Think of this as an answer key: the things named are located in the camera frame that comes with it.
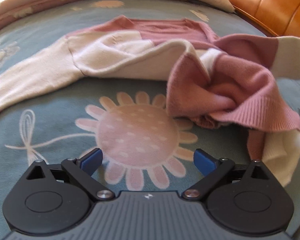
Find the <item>pink and white knit sweater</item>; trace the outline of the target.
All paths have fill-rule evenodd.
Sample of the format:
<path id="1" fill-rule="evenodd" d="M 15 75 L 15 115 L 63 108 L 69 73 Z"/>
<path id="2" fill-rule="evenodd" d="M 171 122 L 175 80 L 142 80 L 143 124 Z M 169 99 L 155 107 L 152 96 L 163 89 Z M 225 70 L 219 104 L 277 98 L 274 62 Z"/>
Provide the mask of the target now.
<path id="1" fill-rule="evenodd" d="M 81 29 L 0 75 L 0 112 L 84 77 L 166 81 L 171 117 L 203 128 L 248 129 L 247 149 L 281 185 L 300 158 L 300 116 L 283 100 L 278 78 L 300 80 L 300 38 L 218 37 L 203 22 L 119 16 Z"/>

